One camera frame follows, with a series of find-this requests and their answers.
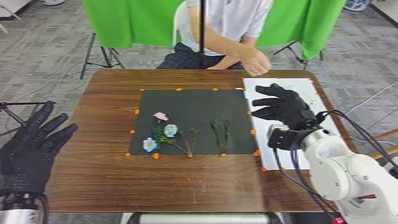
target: green backdrop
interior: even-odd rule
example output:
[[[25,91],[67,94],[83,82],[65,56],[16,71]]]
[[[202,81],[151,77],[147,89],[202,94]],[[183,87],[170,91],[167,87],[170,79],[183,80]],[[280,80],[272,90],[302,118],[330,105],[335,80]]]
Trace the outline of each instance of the green backdrop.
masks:
[[[101,46],[133,43],[170,46],[172,18],[183,0],[83,0]],[[319,53],[341,14],[344,0],[273,0],[257,46],[298,41],[302,57]]]

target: flower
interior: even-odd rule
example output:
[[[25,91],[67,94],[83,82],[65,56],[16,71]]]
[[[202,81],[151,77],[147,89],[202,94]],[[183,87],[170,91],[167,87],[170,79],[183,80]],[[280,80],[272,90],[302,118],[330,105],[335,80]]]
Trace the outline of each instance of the flower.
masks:
[[[158,120],[168,121],[168,118],[167,118],[167,116],[165,116],[165,114],[161,112],[158,112],[156,114],[152,114],[152,116],[158,118]]]
[[[147,152],[151,152],[158,147],[158,143],[156,141],[152,140],[152,138],[147,138],[142,142],[142,148]]]
[[[167,124],[163,133],[168,138],[174,138],[177,134],[177,126],[174,124]]]

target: black pants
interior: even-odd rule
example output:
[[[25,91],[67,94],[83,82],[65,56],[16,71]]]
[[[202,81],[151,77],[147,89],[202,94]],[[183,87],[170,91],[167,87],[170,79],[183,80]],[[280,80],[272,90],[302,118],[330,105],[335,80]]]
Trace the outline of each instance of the black pants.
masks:
[[[174,53],[165,56],[158,69],[200,69],[199,53],[181,44],[176,44]],[[204,56],[204,68],[213,67],[225,56]],[[229,69],[243,69],[236,63]]]

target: pink flower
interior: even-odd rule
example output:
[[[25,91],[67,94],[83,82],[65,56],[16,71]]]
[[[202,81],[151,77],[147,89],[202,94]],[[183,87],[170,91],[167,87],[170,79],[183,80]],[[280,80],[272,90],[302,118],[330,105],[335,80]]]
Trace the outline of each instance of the pink flower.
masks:
[[[158,112],[156,114],[152,114],[152,116],[158,118],[158,120],[168,121],[168,118],[167,118],[167,116],[165,116],[165,114],[161,112]]]

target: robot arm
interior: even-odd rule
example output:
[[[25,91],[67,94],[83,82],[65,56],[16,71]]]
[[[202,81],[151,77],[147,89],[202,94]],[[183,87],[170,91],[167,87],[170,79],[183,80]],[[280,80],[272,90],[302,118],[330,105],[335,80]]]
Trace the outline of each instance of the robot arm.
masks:
[[[302,140],[311,182],[350,224],[398,223],[398,180],[375,159],[355,154],[343,139],[316,130]]]
[[[78,129],[73,124],[53,133],[69,117],[60,114],[46,122],[51,112],[48,101],[0,149],[0,224],[37,223],[37,200],[44,207],[42,223],[48,222],[46,182],[60,148]]]
[[[275,84],[256,90],[277,98],[252,102],[254,106],[266,106],[252,115],[286,124],[270,127],[268,146],[303,150],[316,192],[334,201],[348,224],[398,224],[396,178],[375,159],[350,151],[343,139],[319,127],[298,94]]]

